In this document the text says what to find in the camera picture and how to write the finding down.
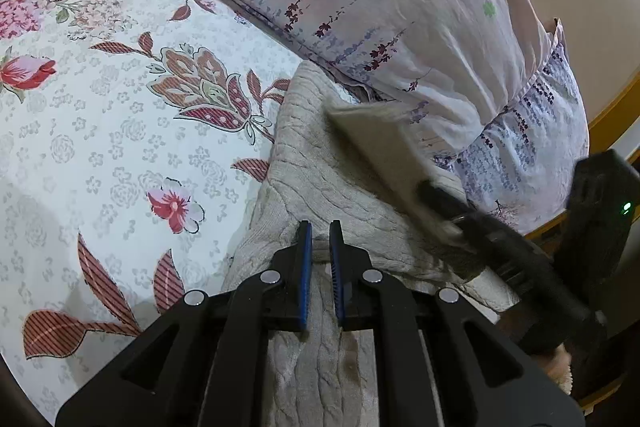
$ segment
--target black device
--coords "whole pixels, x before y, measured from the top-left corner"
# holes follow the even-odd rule
[[[571,339],[588,353],[606,338],[606,318],[589,307],[589,290],[616,269],[636,206],[640,176],[614,150],[575,166],[562,243],[551,261],[537,245],[430,182],[418,199],[451,220],[464,238],[538,316],[518,345],[548,353]]]

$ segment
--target cable knit pattern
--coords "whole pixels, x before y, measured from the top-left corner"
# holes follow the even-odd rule
[[[342,103],[317,66],[311,62],[299,66],[278,114],[271,164],[249,232],[234,254],[223,285],[235,288],[265,269],[274,251],[291,244],[299,221],[311,222],[315,265],[309,332],[303,336],[276,333],[270,342],[265,425],[378,424],[372,333],[340,334],[335,320],[327,263],[328,230],[334,219],[340,219],[347,243],[365,248],[374,266],[402,277],[411,288],[433,292],[455,285],[494,311],[516,300],[486,270],[464,283],[437,257],[446,255],[450,247],[425,237],[399,213],[380,179],[333,132],[324,107]]]

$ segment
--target metal screw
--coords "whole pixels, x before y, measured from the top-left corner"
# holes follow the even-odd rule
[[[453,288],[443,288],[438,292],[438,297],[449,304],[453,304],[454,302],[458,302],[460,294]]]
[[[197,306],[198,304],[202,304],[204,298],[204,292],[201,292],[200,290],[191,290],[184,296],[184,302],[189,306]]]
[[[280,280],[280,272],[276,270],[265,270],[260,274],[260,280],[265,284],[275,284]]]
[[[382,281],[382,272],[379,270],[364,270],[362,278],[367,282],[380,282]]]

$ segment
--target bedsheet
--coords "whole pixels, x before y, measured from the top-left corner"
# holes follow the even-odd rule
[[[0,0],[0,349],[47,420],[220,290],[299,62],[220,0]]]

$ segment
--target beige knit blanket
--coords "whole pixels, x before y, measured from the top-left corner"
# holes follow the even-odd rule
[[[278,332],[270,340],[263,413],[268,426],[378,425],[372,333],[341,333],[335,319],[328,264],[332,220],[340,219],[346,243],[369,251],[374,267],[402,277],[411,288],[432,293],[454,285],[493,311],[516,299],[491,272],[465,283],[441,260],[451,248],[398,212],[394,195],[337,136],[324,108],[340,104],[346,102],[322,70],[300,64],[278,114],[270,168],[249,232],[225,278],[224,289],[235,288],[292,243],[300,220],[313,225],[309,331]]]

